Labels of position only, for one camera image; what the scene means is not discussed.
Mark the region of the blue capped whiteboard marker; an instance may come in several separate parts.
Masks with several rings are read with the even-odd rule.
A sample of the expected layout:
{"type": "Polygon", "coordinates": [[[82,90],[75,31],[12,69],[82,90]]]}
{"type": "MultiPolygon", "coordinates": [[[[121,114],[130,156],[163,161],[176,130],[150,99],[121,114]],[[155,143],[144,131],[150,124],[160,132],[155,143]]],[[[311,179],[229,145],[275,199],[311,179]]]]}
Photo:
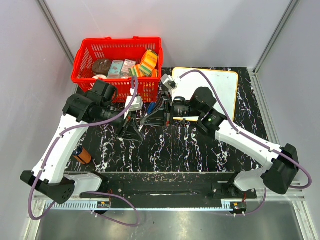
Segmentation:
{"type": "Polygon", "coordinates": [[[142,123],[142,120],[143,120],[144,118],[146,118],[149,114],[152,113],[152,111],[154,110],[155,106],[156,106],[156,103],[155,103],[155,102],[151,102],[151,103],[149,104],[148,108],[146,109],[145,114],[141,117],[141,120],[140,120],[140,122],[139,122],[139,128],[138,128],[138,131],[139,131],[139,132],[141,132],[142,128],[144,127],[144,124],[142,123]]]}

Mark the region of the white whiteboard with orange frame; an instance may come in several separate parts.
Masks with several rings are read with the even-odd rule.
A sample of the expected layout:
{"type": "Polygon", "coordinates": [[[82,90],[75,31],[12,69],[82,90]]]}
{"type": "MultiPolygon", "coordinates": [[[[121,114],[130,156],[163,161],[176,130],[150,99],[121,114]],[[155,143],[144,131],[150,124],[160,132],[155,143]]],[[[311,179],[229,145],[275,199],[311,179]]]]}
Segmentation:
{"type": "MultiPolygon", "coordinates": [[[[176,80],[177,87],[172,91],[172,98],[183,97],[189,101],[195,90],[199,87],[210,87],[207,80],[198,72],[192,72],[184,77],[184,73],[191,71],[192,68],[176,67],[172,70],[172,78],[176,80]]],[[[213,85],[221,103],[233,120],[235,117],[238,79],[239,75],[234,71],[202,69],[213,85]]]]}

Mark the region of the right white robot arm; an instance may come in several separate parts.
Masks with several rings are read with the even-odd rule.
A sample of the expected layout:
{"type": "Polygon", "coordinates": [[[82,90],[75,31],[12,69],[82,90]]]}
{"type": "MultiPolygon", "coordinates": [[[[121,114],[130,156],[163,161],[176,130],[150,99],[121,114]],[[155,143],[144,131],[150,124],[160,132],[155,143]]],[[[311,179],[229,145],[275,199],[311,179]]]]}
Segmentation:
{"type": "Polygon", "coordinates": [[[227,192],[239,198],[251,189],[267,188],[284,195],[299,171],[297,149],[286,144],[264,141],[233,123],[226,113],[218,112],[214,106],[218,98],[208,87],[199,87],[189,100],[178,96],[172,98],[164,93],[153,111],[140,121],[142,125],[164,127],[174,121],[196,117],[195,126],[204,136],[212,137],[240,150],[256,160],[261,167],[251,171],[235,173],[228,181],[227,192]]]}

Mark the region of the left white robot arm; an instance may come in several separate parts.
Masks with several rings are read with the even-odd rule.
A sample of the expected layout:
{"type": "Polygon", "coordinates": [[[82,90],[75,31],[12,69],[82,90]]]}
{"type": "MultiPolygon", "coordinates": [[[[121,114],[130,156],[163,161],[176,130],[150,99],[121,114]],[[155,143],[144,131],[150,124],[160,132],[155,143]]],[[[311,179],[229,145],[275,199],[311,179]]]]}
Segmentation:
{"type": "Polygon", "coordinates": [[[55,203],[63,204],[71,196],[92,192],[96,197],[107,195],[107,180],[99,173],[71,176],[65,169],[79,140],[90,127],[112,125],[116,136],[121,139],[142,141],[134,111],[142,107],[138,95],[138,78],[131,80],[130,95],[122,111],[111,109],[110,103],[116,87],[97,80],[84,95],[73,94],[62,110],[58,128],[50,145],[32,170],[22,172],[20,179],[31,187],[28,202],[32,202],[35,191],[55,203]]]}

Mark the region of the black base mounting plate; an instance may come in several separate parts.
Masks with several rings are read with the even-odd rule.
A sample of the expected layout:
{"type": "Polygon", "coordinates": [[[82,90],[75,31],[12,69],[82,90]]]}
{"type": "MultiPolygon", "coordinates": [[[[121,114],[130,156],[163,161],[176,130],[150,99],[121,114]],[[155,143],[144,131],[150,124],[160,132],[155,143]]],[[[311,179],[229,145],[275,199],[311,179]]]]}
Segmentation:
{"type": "Polygon", "coordinates": [[[120,195],[140,210],[222,209],[222,200],[257,198],[255,190],[231,186],[233,173],[106,172],[100,192],[120,195]]]}

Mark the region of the orange cylindrical bottle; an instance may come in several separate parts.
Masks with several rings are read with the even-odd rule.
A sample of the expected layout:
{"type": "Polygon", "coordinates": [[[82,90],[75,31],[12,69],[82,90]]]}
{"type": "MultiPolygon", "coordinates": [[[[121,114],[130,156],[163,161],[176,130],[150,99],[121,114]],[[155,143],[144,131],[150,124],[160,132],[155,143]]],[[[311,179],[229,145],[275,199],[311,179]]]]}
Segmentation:
{"type": "Polygon", "coordinates": [[[92,161],[92,156],[90,153],[83,148],[81,145],[78,145],[72,153],[72,156],[79,161],[82,165],[88,165],[92,161]]]}

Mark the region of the orange juice carton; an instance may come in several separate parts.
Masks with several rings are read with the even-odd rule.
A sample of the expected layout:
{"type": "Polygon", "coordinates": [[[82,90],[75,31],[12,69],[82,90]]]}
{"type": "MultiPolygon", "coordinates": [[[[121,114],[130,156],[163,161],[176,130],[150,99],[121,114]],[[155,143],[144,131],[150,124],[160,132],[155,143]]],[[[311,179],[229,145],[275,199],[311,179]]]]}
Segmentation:
{"type": "Polygon", "coordinates": [[[153,70],[157,63],[158,55],[154,51],[148,49],[143,55],[140,65],[153,70]]]}

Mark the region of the pink white small box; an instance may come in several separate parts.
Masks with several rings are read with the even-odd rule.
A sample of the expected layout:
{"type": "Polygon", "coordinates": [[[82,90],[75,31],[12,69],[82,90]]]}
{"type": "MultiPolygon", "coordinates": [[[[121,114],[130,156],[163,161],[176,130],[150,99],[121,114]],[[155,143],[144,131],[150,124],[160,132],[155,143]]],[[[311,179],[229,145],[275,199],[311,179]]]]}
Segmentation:
{"type": "Polygon", "coordinates": [[[134,67],[135,65],[136,65],[136,61],[130,60],[130,59],[125,59],[123,62],[123,66],[122,66],[120,74],[124,77],[129,77],[130,76],[130,68],[134,67]]]}

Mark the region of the teal small box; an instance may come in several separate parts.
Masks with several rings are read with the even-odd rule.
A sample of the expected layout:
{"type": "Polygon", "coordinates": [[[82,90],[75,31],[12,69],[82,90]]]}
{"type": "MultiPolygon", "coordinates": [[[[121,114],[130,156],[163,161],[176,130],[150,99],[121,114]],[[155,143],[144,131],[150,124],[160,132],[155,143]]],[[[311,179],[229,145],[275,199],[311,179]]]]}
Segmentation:
{"type": "Polygon", "coordinates": [[[110,69],[108,71],[107,78],[108,79],[119,79],[123,65],[124,65],[123,60],[113,60],[111,66],[110,66],[110,69]]]}

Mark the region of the white round cup lid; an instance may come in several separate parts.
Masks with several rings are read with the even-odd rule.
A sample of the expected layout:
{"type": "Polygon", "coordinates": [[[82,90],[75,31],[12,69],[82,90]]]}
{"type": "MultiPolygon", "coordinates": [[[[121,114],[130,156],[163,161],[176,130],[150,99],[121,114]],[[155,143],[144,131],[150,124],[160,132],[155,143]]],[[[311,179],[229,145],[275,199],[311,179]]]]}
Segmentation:
{"type": "Polygon", "coordinates": [[[102,80],[105,80],[105,79],[107,79],[107,77],[105,76],[105,75],[103,75],[103,74],[98,74],[98,75],[95,75],[94,77],[93,77],[94,79],[102,79],[102,80]]]}

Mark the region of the brown round bread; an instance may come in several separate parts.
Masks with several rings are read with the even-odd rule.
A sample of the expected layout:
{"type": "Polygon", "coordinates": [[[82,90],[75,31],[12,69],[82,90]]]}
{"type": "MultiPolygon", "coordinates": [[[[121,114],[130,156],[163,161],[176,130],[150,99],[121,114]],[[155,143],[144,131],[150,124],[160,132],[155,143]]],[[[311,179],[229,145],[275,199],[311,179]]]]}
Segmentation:
{"type": "Polygon", "coordinates": [[[107,75],[112,65],[112,61],[107,58],[96,60],[92,65],[92,72],[95,75],[107,75]]]}

